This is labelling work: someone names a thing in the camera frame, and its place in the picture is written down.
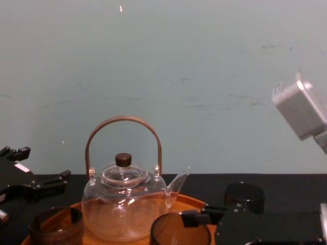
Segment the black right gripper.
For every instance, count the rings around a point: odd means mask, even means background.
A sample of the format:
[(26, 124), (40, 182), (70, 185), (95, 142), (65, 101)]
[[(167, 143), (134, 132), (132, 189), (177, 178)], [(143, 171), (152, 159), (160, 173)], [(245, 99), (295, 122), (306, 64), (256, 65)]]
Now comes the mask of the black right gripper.
[(233, 212), (223, 216), (222, 212), (227, 210), (226, 206), (205, 204), (201, 212), (182, 212), (181, 219), (185, 228), (218, 224), (216, 244), (321, 244), (321, 221), (317, 212)]

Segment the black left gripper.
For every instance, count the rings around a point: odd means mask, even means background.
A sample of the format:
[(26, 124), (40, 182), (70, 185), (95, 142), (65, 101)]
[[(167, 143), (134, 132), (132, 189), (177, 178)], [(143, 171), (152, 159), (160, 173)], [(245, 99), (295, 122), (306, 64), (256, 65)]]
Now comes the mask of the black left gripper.
[(27, 167), (15, 161), (28, 159), (31, 149), (23, 147), (18, 150), (6, 146), (1, 149), (1, 204), (23, 199), (36, 202), (42, 198), (61, 194), (65, 191), (71, 171), (40, 179)]

